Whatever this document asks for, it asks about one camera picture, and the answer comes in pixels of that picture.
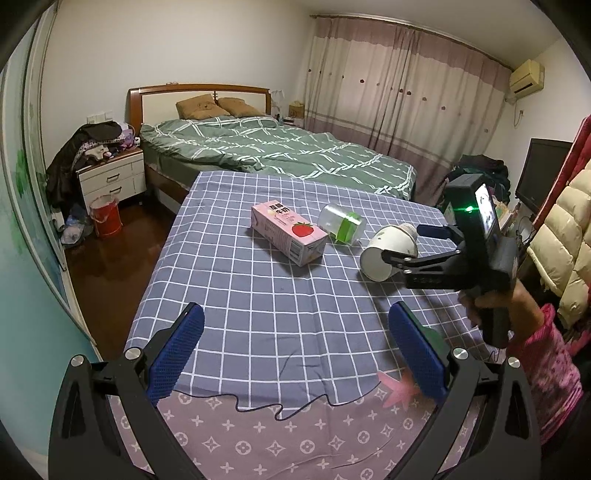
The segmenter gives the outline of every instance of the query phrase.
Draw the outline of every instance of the cream puffer jacket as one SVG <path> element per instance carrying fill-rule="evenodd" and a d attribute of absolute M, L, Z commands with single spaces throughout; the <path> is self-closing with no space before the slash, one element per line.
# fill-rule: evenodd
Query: cream puffer jacket
<path fill-rule="evenodd" d="M 585 313 L 591 284 L 591 163 L 558 197 L 527 252 L 559 297 L 566 328 Z"/>

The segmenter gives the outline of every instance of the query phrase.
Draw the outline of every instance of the red trash can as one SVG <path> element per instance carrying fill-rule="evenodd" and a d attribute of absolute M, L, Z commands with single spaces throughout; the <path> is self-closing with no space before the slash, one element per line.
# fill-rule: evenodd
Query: red trash can
<path fill-rule="evenodd" d="M 123 227 L 117 199 L 112 195 L 98 197 L 90 204 L 90 217 L 95 221 L 96 236 L 105 238 L 118 234 Z"/>

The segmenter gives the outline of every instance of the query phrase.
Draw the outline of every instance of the wooden headboard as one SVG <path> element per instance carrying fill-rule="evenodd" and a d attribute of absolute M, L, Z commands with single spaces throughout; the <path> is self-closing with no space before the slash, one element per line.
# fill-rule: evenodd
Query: wooden headboard
<path fill-rule="evenodd" d="M 242 85 L 217 85 L 213 83 L 169 83 L 151 87 L 133 88 L 129 91 L 128 122 L 136 135 L 143 123 L 155 125 L 178 118 L 176 103 L 197 95 L 211 93 L 217 100 L 226 95 L 242 98 L 249 105 L 271 114 L 269 89 Z"/>

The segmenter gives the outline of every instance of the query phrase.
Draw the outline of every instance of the barcode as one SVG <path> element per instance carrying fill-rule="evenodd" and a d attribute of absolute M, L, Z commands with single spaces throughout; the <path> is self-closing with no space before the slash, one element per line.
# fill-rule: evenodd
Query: barcode
<path fill-rule="evenodd" d="M 291 241 L 291 246 L 290 246 L 290 258 L 295 262 L 298 263 L 300 261 L 300 257 L 301 257 L 301 249 L 302 249 L 302 244 L 299 242 L 296 242 L 295 240 Z"/>

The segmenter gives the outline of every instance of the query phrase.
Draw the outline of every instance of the brown pillow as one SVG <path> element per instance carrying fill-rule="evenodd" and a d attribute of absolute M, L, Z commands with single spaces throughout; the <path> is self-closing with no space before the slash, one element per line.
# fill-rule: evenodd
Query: brown pillow
<path fill-rule="evenodd" d="M 216 105 L 209 93 L 178 102 L 177 111 L 183 120 L 207 120 L 218 116 L 230 116 L 229 112 Z"/>
<path fill-rule="evenodd" d="M 224 110 L 227 110 L 236 118 L 244 118 L 246 116 L 265 116 L 260 110 L 257 110 L 251 105 L 248 105 L 241 98 L 226 97 L 217 100 L 217 104 Z"/>

